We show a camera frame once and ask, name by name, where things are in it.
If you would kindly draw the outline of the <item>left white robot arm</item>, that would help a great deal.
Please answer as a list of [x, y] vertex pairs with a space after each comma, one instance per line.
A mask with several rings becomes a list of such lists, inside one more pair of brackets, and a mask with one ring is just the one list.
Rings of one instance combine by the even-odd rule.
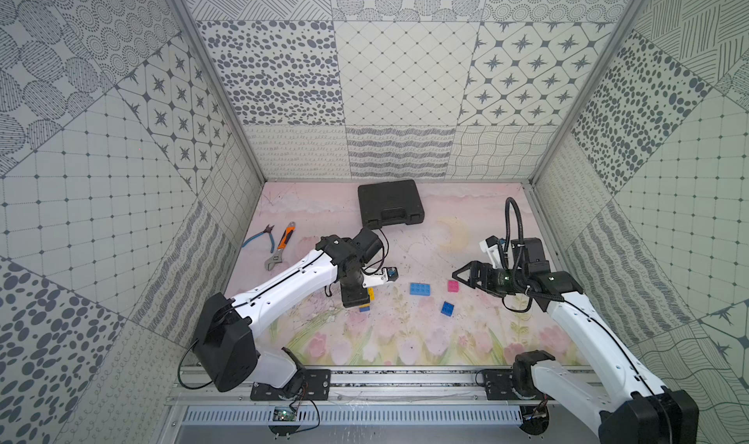
[[376, 270], [368, 269], [378, 252], [387, 250], [365, 227], [353, 238], [325, 236], [271, 280], [233, 298], [218, 293], [206, 299], [189, 349], [210, 377], [209, 384], [228, 392], [251, 381], [284, 397], [297, 395], [305, 387], [302, 362], [288, 348], [280, 353], [263, 350], [256, 338], [301, 301], [335, 284], [347, 309], [370, 303], [371, 288], [399, 277], [398, 268], [383, 262]]

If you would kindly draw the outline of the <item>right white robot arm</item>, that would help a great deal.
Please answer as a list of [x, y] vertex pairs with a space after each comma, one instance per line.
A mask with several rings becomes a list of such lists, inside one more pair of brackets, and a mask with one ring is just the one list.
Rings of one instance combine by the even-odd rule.
[[523, 295], [570, 337], [600, 380], [603, 391], [577, 379], [546, 350], [516, 355], [509, 391], [538, 399], [524, 430], [544, 432], [548, 402], [555, 400], [602, 443], [694, 443], [699, 410], [686, 391], [673, 391], [642, 364], [594, 309], [569, 272], [550, 268], [537, 238], [481, 242], [489, 262], [472, 261], [453, 280], [501, 300]]

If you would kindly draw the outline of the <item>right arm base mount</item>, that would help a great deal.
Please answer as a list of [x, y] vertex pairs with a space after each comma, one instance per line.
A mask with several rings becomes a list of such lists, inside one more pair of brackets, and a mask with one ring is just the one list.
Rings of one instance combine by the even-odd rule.
[[477, 373], [475, 381], [483, 387], [489, 401], [520, 398], [515, 391], [513, 373], [510, 369], [482, 369]]

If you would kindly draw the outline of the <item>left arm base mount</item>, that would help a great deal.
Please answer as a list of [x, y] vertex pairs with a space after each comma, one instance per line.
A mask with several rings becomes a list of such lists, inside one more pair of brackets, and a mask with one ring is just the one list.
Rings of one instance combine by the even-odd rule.
[[275, 389], [271, 385], [255, 383], [251, 392], [253, 401], [291, 401], [295, 398], [325, 401], [331, 387], [330, 369], [304, 369], [296, 372], [290, 383]]

